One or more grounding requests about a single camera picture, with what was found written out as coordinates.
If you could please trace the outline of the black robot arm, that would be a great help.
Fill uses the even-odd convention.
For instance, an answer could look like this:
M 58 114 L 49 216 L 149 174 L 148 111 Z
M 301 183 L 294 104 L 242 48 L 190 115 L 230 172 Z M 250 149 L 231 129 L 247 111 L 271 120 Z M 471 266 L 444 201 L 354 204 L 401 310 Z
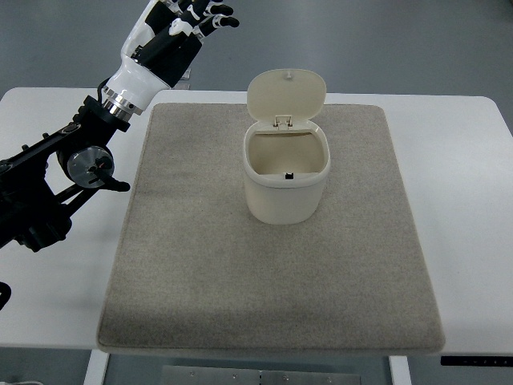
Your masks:
M 2 160 L 1 244 L 38 252 L 66 239 L 73 215 L 98 191 L 128 191 L 114 177 L 108 144 L 135 112 L 133 102 L 101 83 L 65 127 Z

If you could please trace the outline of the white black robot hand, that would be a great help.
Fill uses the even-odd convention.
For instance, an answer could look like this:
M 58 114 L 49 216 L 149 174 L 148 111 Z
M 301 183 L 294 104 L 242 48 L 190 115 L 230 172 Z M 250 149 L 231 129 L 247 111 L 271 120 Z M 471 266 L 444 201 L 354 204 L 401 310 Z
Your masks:
M 121 49 L 121 67 L 99 89 L 99 102 L 128 121 L 157 93 L 173 88 L 207 36 L 237 27 L 233 8 L 222 1 L 151 1 Z

